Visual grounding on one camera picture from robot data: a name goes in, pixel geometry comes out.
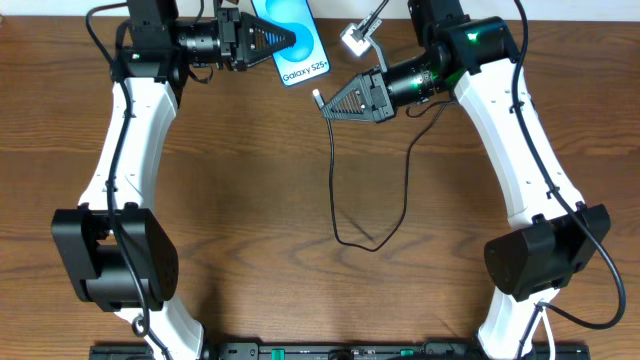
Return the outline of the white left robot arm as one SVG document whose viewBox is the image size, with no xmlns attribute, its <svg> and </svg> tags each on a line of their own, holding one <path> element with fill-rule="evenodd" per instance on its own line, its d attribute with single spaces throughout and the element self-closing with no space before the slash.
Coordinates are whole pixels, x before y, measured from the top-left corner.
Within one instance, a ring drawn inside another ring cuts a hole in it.
<svg viewBox="0 0 640 360">
<path fill-rule="evenodd" d="M 212 359 L 204 326 L 178 296 L 178 253 L 154 214 L 162 149 L 198 69 L 242 72 L 296 37 L 231 1 L 215 2 L 210 20 L 181 19 L 173 1 L 123 7 L 129 16 L 104 52 L 113 106 L 101 155 L 76 207 L 54 213 L 52 237 L 77 297 L 125 320 L 143 340 L 105 356 Z"/>
</svg>

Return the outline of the blue Galaxy smartphone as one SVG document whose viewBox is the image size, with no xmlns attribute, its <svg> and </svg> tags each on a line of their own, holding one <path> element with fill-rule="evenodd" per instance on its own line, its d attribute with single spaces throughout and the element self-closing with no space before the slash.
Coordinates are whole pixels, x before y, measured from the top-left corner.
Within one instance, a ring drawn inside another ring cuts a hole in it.
<svg viewBox="0 0 640 360">
<path fill-rule="evenodd" d="M 257 17 L 295 35 L 292 46 L 273 55 L 285 87 L 330 71 L 331 65 L 307 0 L 252 0 L 251 3 Z"/>
</svg>

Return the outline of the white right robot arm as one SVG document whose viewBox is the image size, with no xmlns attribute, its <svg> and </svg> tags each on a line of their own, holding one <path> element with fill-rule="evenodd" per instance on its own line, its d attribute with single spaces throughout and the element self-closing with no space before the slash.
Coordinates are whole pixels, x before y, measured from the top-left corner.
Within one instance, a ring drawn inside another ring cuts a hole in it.
<svg viewBox="0 0 640 360">
<path fill-rule="evenodd" d="M 424 53 L 356 75 L 318 108 L 327 123 L 382 123 L 400 108 L 432 107 L 435 95 L 448 92 L 468 114 L 510 226 L 484 248 L 495 290 L 470 355 L 527 358 L 554 297 L 594 256 L 605 255 L 609 214 L 585 203 L 557 160 L 524 79 L 527 45 L 514 40 L 505 21 L 473 20 L 457 1 L 412 1 L 408 9 Z"/>
</svg>

